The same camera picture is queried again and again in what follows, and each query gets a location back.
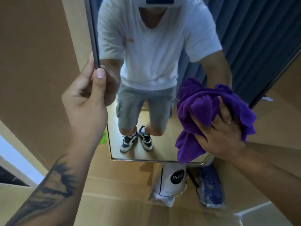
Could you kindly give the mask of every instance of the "man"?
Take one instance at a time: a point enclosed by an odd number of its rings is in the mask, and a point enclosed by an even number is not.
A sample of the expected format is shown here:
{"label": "man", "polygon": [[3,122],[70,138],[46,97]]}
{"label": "man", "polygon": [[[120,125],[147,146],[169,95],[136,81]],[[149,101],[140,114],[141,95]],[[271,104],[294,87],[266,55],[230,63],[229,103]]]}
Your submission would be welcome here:
{"label": "man", "polygon": [[[162,136],[176,97],[182,49],[199,62],[208,87],[231,86],[231,72],[222,52],[215,23],[202,0],[104,0],[98,15],[98,43],[108,76],[107,104],[118,92],[121,152],[140,136],[143,148],[153,147],[150,135]],[[150,123],[137,132],[144,101]]]}
{"label": "man", "polygon": [[[108,120],[104,98],[106,87],[106,74],[102,68],[94,70],[90,55],[81,75],[62,95],[72,133],[70,145],[5,226],[74,224],[89,166]],[[212,122],[213,127],[195,121],[206,136],[196,135],[202,148],[232,164],[293,225],[300,225],[301,179],[248,149],[241,140],[239,126],[232,121],[221,99],[220,114]]]}

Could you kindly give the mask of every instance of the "tattoo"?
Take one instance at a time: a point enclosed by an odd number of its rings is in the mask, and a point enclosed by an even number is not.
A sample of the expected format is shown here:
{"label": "tattoo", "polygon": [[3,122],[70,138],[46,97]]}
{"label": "tattoo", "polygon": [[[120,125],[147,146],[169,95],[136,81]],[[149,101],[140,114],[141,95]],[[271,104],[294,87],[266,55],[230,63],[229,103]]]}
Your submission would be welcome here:
{"label": "tattoo", "polygon": [[44,214],[74,194],[77,179],[76,176],[68,174],[70,168],[68,168],[64,157],[66,155],[58,158],[40,185],[5,226],[15,226],[30,220],[32,217]]}

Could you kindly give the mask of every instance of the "dark blue curtain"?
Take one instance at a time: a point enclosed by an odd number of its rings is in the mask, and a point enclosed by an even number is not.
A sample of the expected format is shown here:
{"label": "dark blue curtain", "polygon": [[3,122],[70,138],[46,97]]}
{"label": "dark blue curtain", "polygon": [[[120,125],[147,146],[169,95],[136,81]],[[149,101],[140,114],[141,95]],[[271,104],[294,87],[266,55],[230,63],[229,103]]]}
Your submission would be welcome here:
{"label": "dark blue curtain", "polygon": [[[233,74],[233,90],[251,103],[301,44],[301,0],[204,0]],[[206,85],[198,63],[183,51],[178,87],[189,77]]]}

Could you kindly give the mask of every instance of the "white headgear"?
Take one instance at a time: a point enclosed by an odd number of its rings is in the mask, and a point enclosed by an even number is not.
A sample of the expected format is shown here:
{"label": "white headgear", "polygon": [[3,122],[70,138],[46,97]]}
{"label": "white headgear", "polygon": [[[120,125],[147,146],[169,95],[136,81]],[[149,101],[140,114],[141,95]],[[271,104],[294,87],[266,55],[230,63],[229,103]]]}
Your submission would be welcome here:
{"label": "white headgear", "polygon": [[149,7],[180,7],[186,0],[133,0],[141,8]]}

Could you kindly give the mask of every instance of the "purple cloth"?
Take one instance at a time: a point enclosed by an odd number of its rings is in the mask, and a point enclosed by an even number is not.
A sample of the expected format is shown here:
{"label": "purple cloth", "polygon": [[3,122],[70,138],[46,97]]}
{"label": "purple cloth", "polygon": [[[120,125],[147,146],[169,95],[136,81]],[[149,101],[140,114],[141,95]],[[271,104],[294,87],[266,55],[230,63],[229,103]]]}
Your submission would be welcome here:
{"label": "purple cloth", "polygon": [[178,117],[184,128],[175,146],[179,149],[179,163],[189,163],[206,152],[201,148],[194,134],[204,136],[198,126],[193,122],[190,114],[204,125],[211,126],[219,112],[219,99],[221,96],[232,115],[237,115],[241,121],[241,138],[246,141],[247,135],[255,134],[253,123],[256,115],[233,91],[225,85],[216,85],[214,89],[203,88],[194,78],[183,81],[179,90],[177,103]]}

